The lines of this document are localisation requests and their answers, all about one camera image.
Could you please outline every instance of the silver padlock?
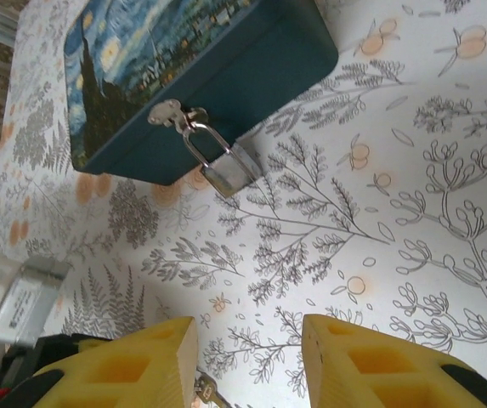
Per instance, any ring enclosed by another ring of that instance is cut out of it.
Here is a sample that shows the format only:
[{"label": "silver padlock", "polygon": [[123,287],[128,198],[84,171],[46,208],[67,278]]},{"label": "silver padlock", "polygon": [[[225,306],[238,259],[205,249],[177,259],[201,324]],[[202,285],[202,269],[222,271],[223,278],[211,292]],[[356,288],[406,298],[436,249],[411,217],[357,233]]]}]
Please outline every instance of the silver padlock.
[{"label": "silver padlock", "polygon": [[[149,114],[151,124],[175,125],[177,132],[183,135],[186,148],[201,163],[201,173],[223,197],[228,198],[260,179],[262,170],[241,146],[235,143],[230,148],[220,133],[201,122],[206,120],[205,110],[196,108],[185,113],[176,99],[161,102]],[[207,161],[190,140],[192,134],[197,132],[206,132],[213,136],[224,149],[224,154],[211,163]]]}]

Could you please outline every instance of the cypress tree painting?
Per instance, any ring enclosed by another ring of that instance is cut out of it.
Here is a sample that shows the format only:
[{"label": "cypress tree painting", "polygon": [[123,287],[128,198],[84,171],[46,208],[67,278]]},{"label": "cypress tree painting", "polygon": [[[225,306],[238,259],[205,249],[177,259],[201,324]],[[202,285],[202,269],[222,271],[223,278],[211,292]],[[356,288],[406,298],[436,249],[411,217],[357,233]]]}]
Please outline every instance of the cypress tree painting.
[{"label": "cypress tree painting", "polygon": [[79,169],[254,0],[91,0],[65,41]]}]

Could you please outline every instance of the patterned table surface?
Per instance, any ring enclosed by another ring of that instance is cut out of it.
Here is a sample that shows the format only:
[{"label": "patterned table surface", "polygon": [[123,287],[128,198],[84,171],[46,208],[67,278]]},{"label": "patterned table surface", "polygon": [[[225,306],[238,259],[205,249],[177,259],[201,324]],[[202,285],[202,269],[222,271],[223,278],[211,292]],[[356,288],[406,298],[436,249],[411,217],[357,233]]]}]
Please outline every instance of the patterned table surface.
[{"label": "patterned table surface", "polygon": [[246,137],[268,174],[229,200],[197,171],[160,187],[71,169],[81,7],[22,12],[0,148],[0,252],[73,267],[48,332],[193,315],[201,367],[242,407],[309,406],[306,313],[487,377],[487,2],[321,2],[339,64]]}]

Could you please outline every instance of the teal box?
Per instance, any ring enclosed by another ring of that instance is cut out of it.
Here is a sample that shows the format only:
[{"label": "teal box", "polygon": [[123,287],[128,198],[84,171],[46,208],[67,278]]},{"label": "teal box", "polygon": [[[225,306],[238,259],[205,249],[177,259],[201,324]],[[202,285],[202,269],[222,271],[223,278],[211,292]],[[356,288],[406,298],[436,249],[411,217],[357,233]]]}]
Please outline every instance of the teal box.
[{"label": "teal box", "polygon": [[[198,161],[147,122],[154,105],[204,108],[232,145],[337,63],[314,0],[92,0],[64,51],[74,168],[163,185]],[[208,160],[223,153],[192,138]]]}]

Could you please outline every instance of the padlock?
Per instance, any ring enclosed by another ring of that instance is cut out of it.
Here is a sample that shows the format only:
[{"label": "padlock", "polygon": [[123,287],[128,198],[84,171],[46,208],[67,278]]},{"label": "padlock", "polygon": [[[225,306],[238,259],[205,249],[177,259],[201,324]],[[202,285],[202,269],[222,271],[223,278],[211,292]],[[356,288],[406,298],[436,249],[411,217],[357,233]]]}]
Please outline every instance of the padlock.
[{"label": "padlock", "polygon": [[[190,140],[190,136],[200,130],[211,134],[224,149],[224,154],[211,163]],[[201,163],[201,173],[225,198],[231,197],[262,177],[262,170],[258,164],[240,145],[235,143],[230,148],[220,133],[206,123],[190,122],[183,131],[183,139],[187,149]]]}]

